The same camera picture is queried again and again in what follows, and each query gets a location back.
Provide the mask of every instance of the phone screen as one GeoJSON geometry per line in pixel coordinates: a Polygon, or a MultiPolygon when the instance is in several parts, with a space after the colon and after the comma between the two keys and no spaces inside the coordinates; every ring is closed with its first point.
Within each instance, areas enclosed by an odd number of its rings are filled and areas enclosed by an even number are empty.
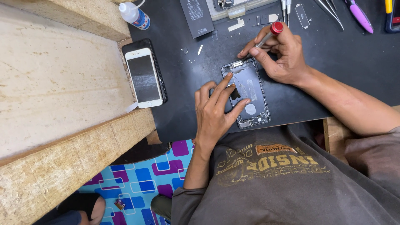
{"type": "Polygon", "coordinates": [[[128,67],[138,102],[160,99],[150,55],[128,59],[128,67]]]}
{"type": "Polygon", "coordinates": [[[400,28],[400,0],[394,1],[392,27],[400,28]]]}

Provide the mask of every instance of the purple tool handle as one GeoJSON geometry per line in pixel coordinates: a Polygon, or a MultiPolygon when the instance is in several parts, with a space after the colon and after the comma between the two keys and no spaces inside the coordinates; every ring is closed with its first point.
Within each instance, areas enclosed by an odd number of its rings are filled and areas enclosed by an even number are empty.
{"type": "Polygon", "coordinates": [[[364,12],[358,7],[357,4],[353,4],[350,6],[350,11],[356,17],[356,19],[360,22],[360,24],[364,27],[366,31],[373,34],[374,29],[372,28],[370,21],[365,16],[364,12]]]}

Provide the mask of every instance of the patch on shirt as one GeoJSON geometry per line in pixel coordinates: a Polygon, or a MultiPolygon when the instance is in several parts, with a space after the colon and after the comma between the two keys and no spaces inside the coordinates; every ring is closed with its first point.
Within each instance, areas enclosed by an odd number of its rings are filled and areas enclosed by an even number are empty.
{"type": "Polygon", "coordinates": [[[286,146],[286,145],[281,145],[281,144],[257,145],[256,146],[257,155],[260,155],[260,153],[274,153],[274,152],[280,152],[280,151],[290,151],[290,152],[297,153],[296,150],[294,150],[293,148],[286,146]]]}

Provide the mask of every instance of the black phone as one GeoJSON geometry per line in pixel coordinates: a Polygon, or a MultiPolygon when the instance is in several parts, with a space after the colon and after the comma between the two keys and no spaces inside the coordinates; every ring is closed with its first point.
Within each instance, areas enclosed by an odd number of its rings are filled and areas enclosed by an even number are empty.
{"type": "Polygon", "coordinates": [[[227,64],[221,68],[221,72],[223,77],[229,72],[233,74],[228,83],[228,86],[236,85],[229,96],[232,107],[245,98],[251,99],[236,120],[239,128],[246,129],[270,122],[271,115],[255,60],[250,58],[227,64]]]}
{"type": "Polygon", "coordinates": [[[168,100],[167,91],[165,89],[164,81],[163,81],[162,76],[161,76],[161,71],[160,71],[160,68],[158,66],[156,53],[154,51],[154,48],[153,48],[153,45],[152,45],[150,39],[144,38],[144,39],[132,42],[130,44],[126,44],[126,45],[122,46],[121,50],[122,50],[122,54],[124,55],[124,58],[125,58],[125,54],[127,52],[139,50],[139,49],[142,49],[142,48],[149,48],[151,50],[151,52],[152,52],[154,65],[155,65],[156,71],[157,71],[158,82],[159,82],[160,88],[161,88],[162,101],[163,101],[163,103],[165,103],[168,100]]]}
{"type": "Polygon", "coordinates": [[[400,0],[393,0],[392,12],[387,15],[386,31],[388,33],[400,32],[400,0]]]}

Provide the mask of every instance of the smartphone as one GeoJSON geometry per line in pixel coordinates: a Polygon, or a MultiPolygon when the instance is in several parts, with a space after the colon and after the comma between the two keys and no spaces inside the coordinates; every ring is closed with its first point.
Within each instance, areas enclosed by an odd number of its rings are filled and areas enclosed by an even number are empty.
{"type": "Polygon", "coordinates": [[[236,121],[240,129],[246,129],[271,121],[271,115],[265,98],[260,75],[255,60],[239,60],[221,68],[222,76],[229,72],[233,74],[228,86],[235,84],[236,88],[229,96],[232,107],[245,98],[251,99],[236,121]]]}
{"type": "Polygon", "coordinates": [[[150,51],[152,52],[154,64],[156,66],[156,71],[157,71],[158,83],[160,84],[160,88],[161,88],[161,94],[162,94],[163,103],[166,103],[167,100],[168,100],[167,91],[166,91],[165,86],[164,86],[164,81],[162,79],[161,70],[158,67],[158,63],[157,63],[158,61],[157,61],[157,57],[156,57],[156,52],[155,52],[155,50],[153,48],[153,45],[152,45],[150,39],[144,38],[144,39],[141,39],[141,40],[134,41],[133,43],[126,44],[126,45],[122,46],[121,50],[122,50],[122,53],[125,56],[125,54],[127,52],[135,51],[135,50],[142,49],[142,48],[149,48],[150,51]]]}
{"type": "Polygon", "coordinates": [[[127,52],[125,60],[139,108],[162,105],[161,88],[150,48],[127,52]]]}
{"type": "Polygon", "coordinates": [[[393,10],[387,15],[386,31],[388,33],[400,32],[400,0],[393,0],[393,10]]]}

